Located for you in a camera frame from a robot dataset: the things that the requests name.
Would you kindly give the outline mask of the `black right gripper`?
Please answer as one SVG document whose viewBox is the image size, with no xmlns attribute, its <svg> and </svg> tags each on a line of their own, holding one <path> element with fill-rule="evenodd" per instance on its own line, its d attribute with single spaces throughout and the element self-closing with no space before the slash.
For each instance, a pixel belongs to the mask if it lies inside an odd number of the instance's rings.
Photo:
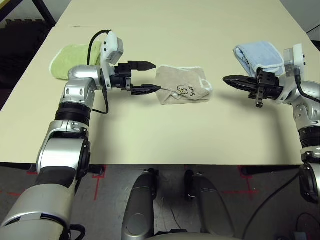
<svg viewBox="0 0 320 240">
<path fill-rule="evenodd" d="M 255 77 L 229 75 L 222 79 L 227 85 L 237 90 L 249 92 L 248 98 L 255 100 L 257 108 L 263 107 L 265 99 L 276 100 L 284 88 L 280 86 L 280 80 L 274 73 L 264 71 L 260 67 Z"/>
</svg>

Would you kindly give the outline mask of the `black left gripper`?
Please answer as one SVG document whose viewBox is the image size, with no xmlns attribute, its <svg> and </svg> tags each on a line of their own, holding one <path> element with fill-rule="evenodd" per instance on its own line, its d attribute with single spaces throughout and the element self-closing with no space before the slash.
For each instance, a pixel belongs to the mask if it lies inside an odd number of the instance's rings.
<svg viewBox="0 0 320 240">
<path fill-rule="evenodd" d="M 128 61 L 127 63 L 119 63 L 114 67 L 114 73 L 110 76 L 111 87 L 131 92 L 132 96 L 155 93 L 161 89 L 160 86 L 154 84 L 132 86 L 131 83 L 132 70 L 148 71 L 155 68 L 156 65 L 148 61 Z"/>
</svg>

